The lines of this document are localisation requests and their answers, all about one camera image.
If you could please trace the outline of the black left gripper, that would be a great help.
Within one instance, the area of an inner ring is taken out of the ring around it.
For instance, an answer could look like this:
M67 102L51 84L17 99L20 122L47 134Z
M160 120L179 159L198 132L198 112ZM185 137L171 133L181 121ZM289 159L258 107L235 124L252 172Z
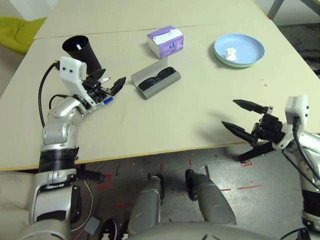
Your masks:
M99 80L105 71L105 68L97 69L82 82L82 86L87 94L86 101L88 103L106 103L109 99L112 100L112 96L115 96L123 88L126 77L119 78L110 89L102 87Z

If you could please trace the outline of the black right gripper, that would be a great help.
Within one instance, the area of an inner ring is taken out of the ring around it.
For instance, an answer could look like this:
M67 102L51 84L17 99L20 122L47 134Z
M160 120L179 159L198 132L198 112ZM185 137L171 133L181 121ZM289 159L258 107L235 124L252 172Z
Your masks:
M252 101L234 99L233 102L249 112L265 112L264 106ZM226 121L222 121L221 123L233 135L241 138L253 147L257 145L259 139L278 144L285 136L285 133L282 132L283 123L279 121L278 117L275 117L269 113L263 114L262 118L254 124L251 133L246 132L244 128L233 123Z

